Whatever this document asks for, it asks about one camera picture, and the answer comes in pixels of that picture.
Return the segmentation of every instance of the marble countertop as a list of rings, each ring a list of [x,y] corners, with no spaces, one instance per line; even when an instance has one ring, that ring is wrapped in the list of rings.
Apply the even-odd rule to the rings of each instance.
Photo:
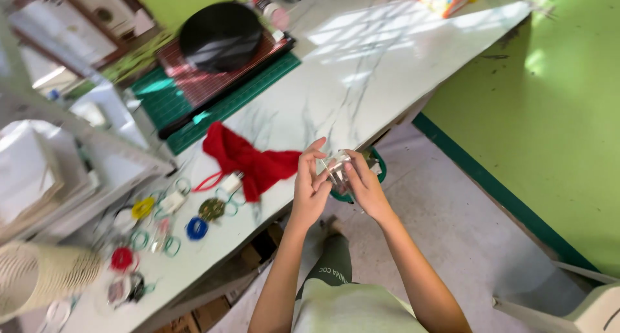
[[[302,64],[224,124],[260,150],[303,150],[326,136],[324,151],[357,148],[372,138],[530,13],[517,0],[479,0],[444,20],[416,0],[302,0],[291,15],[293,50]],[[179,155],[181,175],[196,186],[219,171],[200,140]],[[103,276],[82,295],[63,333],[126,333],[136,329],[202,274],[239,247],[293,199],[294,177],[210,224],[190,242],[184,227],[214,191],[190,196],[177,212],[174,258],[141,253],[140,271],[155,290],[116,311],[103,305]]]

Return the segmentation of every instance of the light green shirt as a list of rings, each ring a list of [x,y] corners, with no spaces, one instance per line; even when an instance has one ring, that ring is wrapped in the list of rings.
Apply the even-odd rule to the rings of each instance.
[[[310,278],[294,312],[293,333],[427,333],[410,305],[377,285],[332,287]]]

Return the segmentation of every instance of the red fabric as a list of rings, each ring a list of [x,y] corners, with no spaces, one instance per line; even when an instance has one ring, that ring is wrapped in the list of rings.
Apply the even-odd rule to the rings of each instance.
[[[278,180],[297,172],[299,151],[256,150],[252,144],[217,121],[206,131],[202,150],[213,156],[223,174],[242,171],[245,201],[258,202],[260,194],[271,188]]]

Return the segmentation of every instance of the green pants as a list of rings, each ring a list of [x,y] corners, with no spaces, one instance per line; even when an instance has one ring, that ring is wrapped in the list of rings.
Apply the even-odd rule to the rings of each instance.
[[[310,273],[306,276],[304,284],[308,278],[318,278],[330,286],[340,286],[351,283],[353,269],[351,267],[351,255],[348,251],[348,240],[343,235],[331,235],[323,243],[323,254],[317,260]],[[295,300],[301,299],[304,285],[301,285]]]

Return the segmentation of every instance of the person's right hand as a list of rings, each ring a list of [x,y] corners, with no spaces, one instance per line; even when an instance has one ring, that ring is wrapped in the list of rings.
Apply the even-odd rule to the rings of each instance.
[[[355,200],[364,209],[364,212],[377,222],[397,218],[389,202],[387,202],[386,195],[383,194],[379,178],[368,169],[364,156],[353,150],[347,149],[345,151],[353,161],[353,164],[345,163],[346,175],[351,182]]]

